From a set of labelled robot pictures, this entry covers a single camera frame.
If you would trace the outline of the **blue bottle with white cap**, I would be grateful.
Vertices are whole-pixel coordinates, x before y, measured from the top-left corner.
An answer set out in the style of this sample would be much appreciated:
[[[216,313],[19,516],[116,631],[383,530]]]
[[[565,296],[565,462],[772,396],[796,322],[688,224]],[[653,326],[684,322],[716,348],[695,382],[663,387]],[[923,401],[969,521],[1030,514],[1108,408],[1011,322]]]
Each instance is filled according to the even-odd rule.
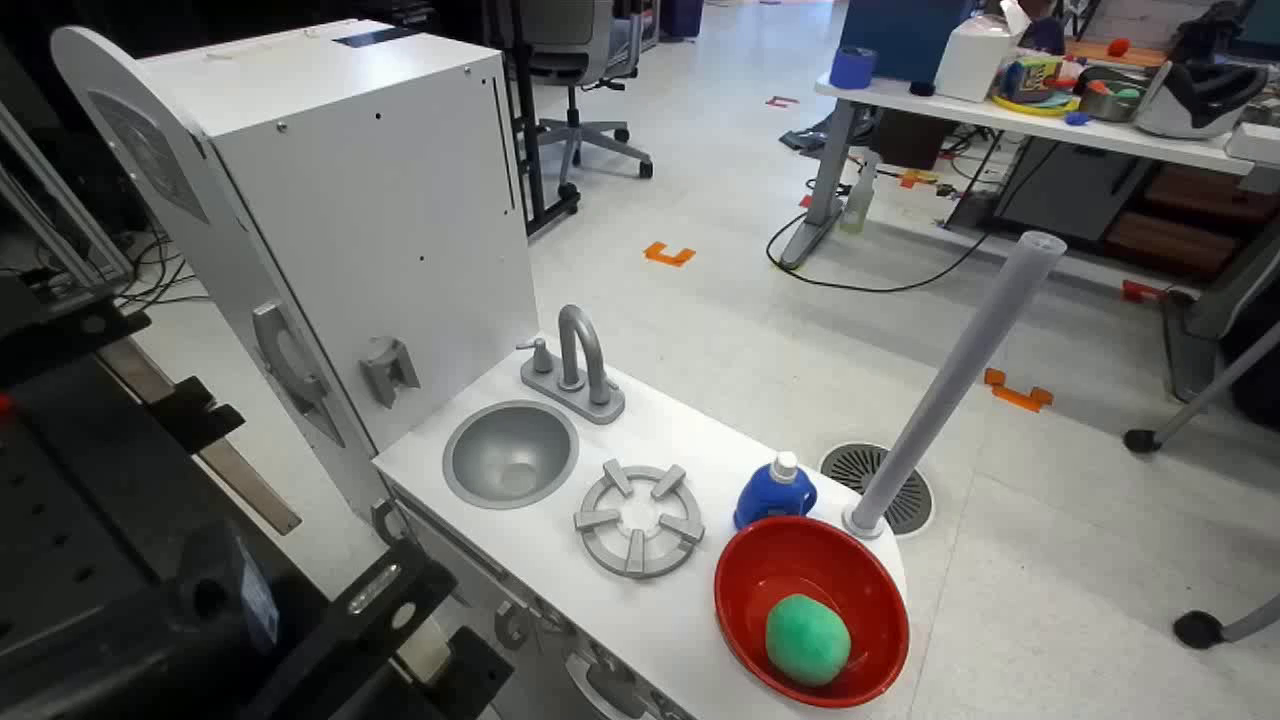
[[[748,477],[732,526],[748,530],[770,516],[808,516],[812,504],[818,484],[808,482],[806,463],[792,453],[775,453]]]

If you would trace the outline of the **grey toy faucet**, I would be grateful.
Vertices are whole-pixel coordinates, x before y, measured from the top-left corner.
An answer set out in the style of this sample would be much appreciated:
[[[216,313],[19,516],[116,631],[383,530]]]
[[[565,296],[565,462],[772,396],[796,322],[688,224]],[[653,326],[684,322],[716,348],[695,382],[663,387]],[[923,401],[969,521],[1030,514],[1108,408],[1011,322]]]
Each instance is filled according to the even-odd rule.
[[[626,414],[626,392],[607,382],[604,343],[591,322],[577,303],[565,303],[557,336],[561,352],[548,352],[544,339],[528,339],[522,382],[591,424],[613,424]]]

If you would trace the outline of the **white toy kitchen counter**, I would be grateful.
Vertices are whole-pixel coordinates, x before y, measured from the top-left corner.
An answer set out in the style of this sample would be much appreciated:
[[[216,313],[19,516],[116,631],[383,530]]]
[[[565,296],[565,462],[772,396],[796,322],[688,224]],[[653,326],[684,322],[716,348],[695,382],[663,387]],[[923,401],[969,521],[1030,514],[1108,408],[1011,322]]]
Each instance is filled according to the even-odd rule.
[[[716,608],[711,574],[724,545],[740,531],[732,510],[748,477],[772,458],[770,444],[633,382],[618,375],[626,414],[613,424],[591,424],[554,405],[522,382],[506,361],[462,392],[444,414],[413,428],[378,468],[452,541],[502,569],[518,587],[557,608],[577,631],[650,680],[679,714],[695,720],[858,720],[864,708],[808,708],[755,685],[727,651]],[[577,428],[571,477],[528,510],[478,510],[444,482],[444,444],[473,414],[506,401],[537,401],[565,414]],[[571,514],[602,482],[604,463],[679,463],[706,516],[706,545],[693,561],[655,581],[604,574],[580,545]],[[839,510],[854,491],[818,477],[821,501],[812,521],[839,530]],[[859,541],[901,583],[906,569],[891,531]]]

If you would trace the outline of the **grey stove burner grate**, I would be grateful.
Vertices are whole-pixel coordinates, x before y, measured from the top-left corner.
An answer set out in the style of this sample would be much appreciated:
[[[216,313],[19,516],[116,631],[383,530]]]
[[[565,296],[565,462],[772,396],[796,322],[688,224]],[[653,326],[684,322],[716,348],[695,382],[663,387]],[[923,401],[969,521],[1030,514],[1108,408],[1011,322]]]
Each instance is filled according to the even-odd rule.
[[[571,530],[604,574],[627,581],[668,577],[706,545],[706,516],[679,463],[607,462]]]

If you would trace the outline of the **grey round sink basin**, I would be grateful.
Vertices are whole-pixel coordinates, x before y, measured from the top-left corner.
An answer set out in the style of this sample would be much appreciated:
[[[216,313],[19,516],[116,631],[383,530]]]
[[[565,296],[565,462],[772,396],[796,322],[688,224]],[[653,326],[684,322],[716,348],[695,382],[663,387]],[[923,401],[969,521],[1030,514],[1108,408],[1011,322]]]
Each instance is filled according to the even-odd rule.
[[[506,401],[473,414],[444,444],[450,490],[478,510],[528,510],[554,495],[577,468],[577,428],[537,401]]]

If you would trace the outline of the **red bowl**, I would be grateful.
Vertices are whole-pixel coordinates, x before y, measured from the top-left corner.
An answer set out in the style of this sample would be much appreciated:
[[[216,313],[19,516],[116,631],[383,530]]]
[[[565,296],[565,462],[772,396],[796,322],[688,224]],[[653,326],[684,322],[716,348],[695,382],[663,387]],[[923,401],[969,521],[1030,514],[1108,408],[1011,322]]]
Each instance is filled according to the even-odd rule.
[[[788,680],[764,651],[770,608],[796,594],[835,608],[854,631],[844,674],[821,687]],[[873,706],[907,661],[907,605],[898,577],[858,536],[812,516],[770,516],[740,530],[716,558],[711,608],[740,670],[808,708]]]

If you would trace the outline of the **round floor drain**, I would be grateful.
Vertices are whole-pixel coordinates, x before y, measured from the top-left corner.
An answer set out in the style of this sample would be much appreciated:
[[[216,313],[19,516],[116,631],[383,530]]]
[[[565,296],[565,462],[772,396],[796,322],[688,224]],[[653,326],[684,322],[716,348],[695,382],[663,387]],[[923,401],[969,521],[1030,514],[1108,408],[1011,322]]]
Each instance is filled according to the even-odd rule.
[[[885,462],[890,453],[875,444],[835,444],[825,453],[821,471],[854,491],[864,491]],[[935,501],[927,482],[911,471],[885,521],[898,536],[911,536],[934,521],[934,510]]]

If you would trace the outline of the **grey pole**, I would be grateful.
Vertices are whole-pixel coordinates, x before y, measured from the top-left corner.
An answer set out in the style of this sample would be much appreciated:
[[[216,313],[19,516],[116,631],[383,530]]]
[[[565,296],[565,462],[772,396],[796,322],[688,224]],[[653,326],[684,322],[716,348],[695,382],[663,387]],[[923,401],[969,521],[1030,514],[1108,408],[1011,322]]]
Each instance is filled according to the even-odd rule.
[[[1067,243],[1052,231],[1024,231],[996,274],[990,296],[966,326],[948,361],[934,375],[923,401],[911,408],[906,432],[873,471],[858,504],[844,510],[839,526],[854,536],[875,541],[890,530],[890,510],[906,491],[907,477],[944,432],[969,387],[979,382],[1003,336],[1030,313],[1047,274],[1065,261]]]

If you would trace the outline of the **green ball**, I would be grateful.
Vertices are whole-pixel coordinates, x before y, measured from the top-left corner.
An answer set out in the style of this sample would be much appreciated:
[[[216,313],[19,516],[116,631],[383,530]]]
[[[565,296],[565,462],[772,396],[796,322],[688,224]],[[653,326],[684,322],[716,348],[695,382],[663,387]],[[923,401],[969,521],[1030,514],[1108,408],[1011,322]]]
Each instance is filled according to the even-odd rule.
[[[854,631],[835,608],[796,594],[770,608],[764,651],[770,666],[788,680],[821,687],[844,674],[854,657]]]

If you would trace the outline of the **office chair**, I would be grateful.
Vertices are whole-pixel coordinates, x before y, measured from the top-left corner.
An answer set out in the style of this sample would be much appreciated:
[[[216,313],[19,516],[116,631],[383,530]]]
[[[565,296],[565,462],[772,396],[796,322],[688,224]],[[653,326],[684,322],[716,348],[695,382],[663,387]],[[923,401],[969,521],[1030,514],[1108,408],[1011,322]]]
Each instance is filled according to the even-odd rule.
[[[633,144],[626,120],[586,120],[588,88],[620,91],[640,75],[640,0],[518,0],[528,72],[565,91],[565,118],[539,120],[544,144],[565,150],[561,173],[580,164],[586,144],[627,156],[640,177],[653,177],[653,156]]]

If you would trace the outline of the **white toy kitchen cabinet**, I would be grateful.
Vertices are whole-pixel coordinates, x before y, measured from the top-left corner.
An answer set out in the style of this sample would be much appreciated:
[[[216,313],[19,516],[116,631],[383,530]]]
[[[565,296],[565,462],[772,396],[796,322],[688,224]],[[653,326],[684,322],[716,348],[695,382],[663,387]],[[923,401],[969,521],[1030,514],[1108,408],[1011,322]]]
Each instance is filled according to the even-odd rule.
[[[506,62],[380,22],[54,62],[354,514],[378,458],[537,336]]]

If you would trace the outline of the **white box on desk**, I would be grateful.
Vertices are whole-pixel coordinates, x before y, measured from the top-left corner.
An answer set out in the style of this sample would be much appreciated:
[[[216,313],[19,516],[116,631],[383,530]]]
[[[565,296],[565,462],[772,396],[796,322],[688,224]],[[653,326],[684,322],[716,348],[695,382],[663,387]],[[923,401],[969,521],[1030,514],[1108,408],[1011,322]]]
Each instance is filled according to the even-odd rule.
[[[983,100],[1011,50],[1016,37],[1002,22],[969,16],[948,32],[935,91],[948,100]]]

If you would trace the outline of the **colourful toy pile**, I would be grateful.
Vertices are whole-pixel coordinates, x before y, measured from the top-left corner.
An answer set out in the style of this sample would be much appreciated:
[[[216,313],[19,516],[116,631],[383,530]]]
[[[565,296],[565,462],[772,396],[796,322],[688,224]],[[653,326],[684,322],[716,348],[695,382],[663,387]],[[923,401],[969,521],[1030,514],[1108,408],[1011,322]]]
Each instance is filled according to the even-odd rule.
[[[1022,118],[1067,118],[1081,110],[1081,70],[1047,53],[1011,53],[993,79],[990,100]]]

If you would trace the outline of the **white desk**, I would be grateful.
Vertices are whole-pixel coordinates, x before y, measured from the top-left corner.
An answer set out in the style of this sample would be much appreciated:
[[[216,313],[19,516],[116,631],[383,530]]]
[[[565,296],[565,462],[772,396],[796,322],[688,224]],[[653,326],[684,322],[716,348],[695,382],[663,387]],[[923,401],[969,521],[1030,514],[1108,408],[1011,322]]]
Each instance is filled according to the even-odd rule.
[[[1150,135],[1131,126],[1067,126],[1043,118],[1003,113],[979,100],[954,98],[916,98],[906,79],[873,79],[870,88],[835,88],[831,79],[818,86],[821,98],[835,103],[828,139],[818,170],[812,205],[799,213],[796,231],[780,248],[780,266],[796,274],[835,228],[839,201],[835,183],[847,162],[847,130],[859,110],[907,113],[927,120],[954,120],[974,130],[993,130],[1024,139],[1052,139],[1067,150],[1098,150],[1135,162],[1160,162],[1175,170],[1223,173],[1245,183],[1266,183],[1280,173],[1277,156],[1240,156],[1237,135],[1220,131],[1212,139],[1170,139]],[[1280,231],[1268,228],[1240,261],[1223,270],[1223,277],[1199,291],[1196,299],[1166,299],[1166,352],[1171,392],[1180,401],[1203,392],[1223,375],[1220,339],[1228,336],[1237,313],[1277,277],[1280,266]]]

